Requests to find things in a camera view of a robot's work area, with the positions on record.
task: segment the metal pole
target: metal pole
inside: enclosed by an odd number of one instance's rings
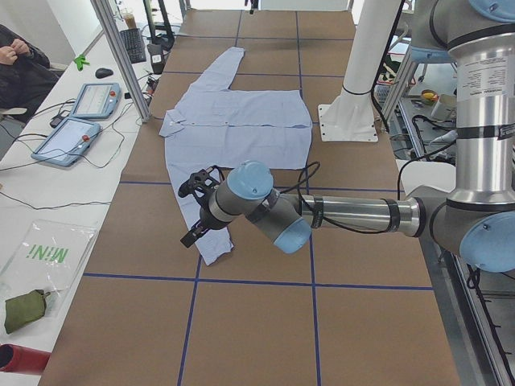
[[[184,16],[186,16],[186,7],[187,7],[187,4],[185,4],[184,0],[179,0],[179,7],[180,7],[180,14],[183,16],[183,19],[184,19]]]
[[[105,37],[107,38],[107,42],[109,43],[111,52],[113,53],[114,60],[116,60],[116,63],[120,68],[123,80],[129,89],[138,114],[142,119],[142,122],[147,122],[150,118],[150,111],[146,105],[145,98],[143,98],[142,91],[139,88],[138,78],[134,73],[129,56],[127,55],[127,51],[123,45],[122,38],[120,37],[118,28],[114,22],[108,0],[91,0],[91,4],[97,13],[98,20],[102,25]]]

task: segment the hand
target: hand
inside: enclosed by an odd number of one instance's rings
[[[0,47],[0,64],[12,66],[17,58],[18,56],[16,55],[16,51],[13,47]]]
[[[27,43],[25,43],[21,39],[15,39],[10,46],[18,55],[27,55],[31,53],[31,50],[29,49],[29,46],[27,46]]]

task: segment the robotic arm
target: robotic arm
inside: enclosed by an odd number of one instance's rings
[[[418,0],[414,11],[412,48],[422,55],[448,50],[458,64],[455,190],[419,187],[404,201],[283,195],[265,165],[246,162],[222,183],[199,186],[192,175],[183,185],[185,195],[203,193],[200,221],[185,245],[243,214],[287,253],[309,239],[311,228],[343,225],[431,238],[482,270],[515,269],[515,4]]]

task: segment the green pouch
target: green pouch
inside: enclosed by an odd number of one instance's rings
[[[34,289],[28,294],[7,299],[6,321],[4,322],[7,334],[41,319],[47,309],[45,298],[49,294],[49,292],[44,293],[41,289]]]

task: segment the tablet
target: tablet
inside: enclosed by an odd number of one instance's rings
[[[106,119],[120,101],[120,84],[86,83],[73,104],[70,117],[82,119]]]
[[[96,122],[65,118],[31,154],[33,159],[58,166],[71,166],[97,139],[101,127]]]

